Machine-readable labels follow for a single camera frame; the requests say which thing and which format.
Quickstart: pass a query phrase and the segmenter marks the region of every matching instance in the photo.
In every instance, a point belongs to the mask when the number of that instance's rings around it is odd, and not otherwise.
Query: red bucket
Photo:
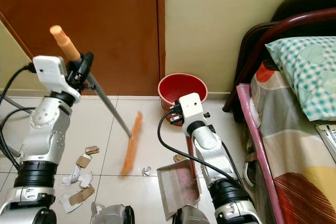
[[[204,102],[208,96],[205,83],[200,78],[187,73],[170,74],[160,81],[157,88],[165,110],[169,110],[169,107],[173,106],[180,97],[190,93],[198,93],[201,102]]]

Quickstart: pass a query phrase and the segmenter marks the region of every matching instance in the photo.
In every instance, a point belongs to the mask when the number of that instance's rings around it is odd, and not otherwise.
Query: orange broom head
[[[135,154],[137,152],[137,145],[138,145],[138,139],[140,134],[140,129],[142,125],[143,119],[141,112],[138,112],[137,117],[135,119],[135,124],[132,129],[132,137],[128,140],[128,148],[126,153],[126,158],[124,161],[124,164],[121,169],[121,175],[127,175],[130,173],[130,171],[133,168],[134,160],[135,160]]]

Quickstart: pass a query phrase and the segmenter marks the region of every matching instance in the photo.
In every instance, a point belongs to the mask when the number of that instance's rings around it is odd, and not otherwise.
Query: wooden door
[[[156,0],[1,0],[1,18],[26,53],[64,56],[62,26],[107,94],[155,95],[160,78]]]

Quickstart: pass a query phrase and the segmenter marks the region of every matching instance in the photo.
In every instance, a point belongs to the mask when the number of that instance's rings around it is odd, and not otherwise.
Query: tiled floor
[[[157,124],[163,115],[159,97],[110,97],[117,110],[129,127],[133,126],[137,111],[144,116],[139,138],[137,157],[130,176],[118,177],[125,153],[128,138],[119,123],[113,119],[108,109],[97,97],[84,97],[73,107],[71,124],[66,134],[66,148],[58,166],[55,189],[56,197],[63,194],[72,195],[80,190],[79,183],[70,188],[62,184],[63,175],[71,174],[77,158],[84,152],[85,147],[97,145],[98,154],[93,154],[92,161],[83,173],[92,171],[92,185],[95,192],[82,206],[66,214],[56,199],[52,209],[57,214],[58,223],[90,223],[91,203],[109,206],[114,204],[131,205],[135,211],[138,224],[166,223],[156,169],[173,163],[174,153],[165,149],[157,140]],[[37,106],[40,98],[15,98],[16,102],[24,106]],[[210,112],[209,121],[215,127],[217,134],[226,143],[233,156],[239,172],[242,174],[245,160],[242,139],[242,128],[237,125],[232,114],[222,112],[223,101],[205,101],[203,108]],[[14,107],[6,102],[0,107],[0,115],[4,116]],[[4,135],[7,143],[19,150],[24,136],[27,134],[28,122],[24,112],[13,116],[6,123]],[[162,126],[162,137],[167,143],[182,151],[187,151],[185,137],[180,127],[171,126],[167,122]],[[151,166],[150,177],[141,175],[142,168]],[[204,179],[197,166],[200,176],[202,192],[198,208],[202,210],[211,223],[214,219],[214,207],[207,191]],[[6,191],[13,186],[16,170],[0,152],[0,205],[3,203]]]

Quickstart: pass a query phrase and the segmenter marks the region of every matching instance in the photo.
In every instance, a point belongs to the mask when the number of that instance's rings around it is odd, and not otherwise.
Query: door frame
[[[165,77],[165,0],[156,0],[156,17],[157,17],[157,43],[158,43],[158,57],[159,57],[159,80]],[[10,25],[5,15],[2,13],[0,9],[0,20],[8,29],[10,34],[14,37],[14,39],[21,46],[23,51],[27,54],[27,56],[32,59],[33,53],[29,50],[27,45],[20,38],[19,34],[15,31],[15,29]]]

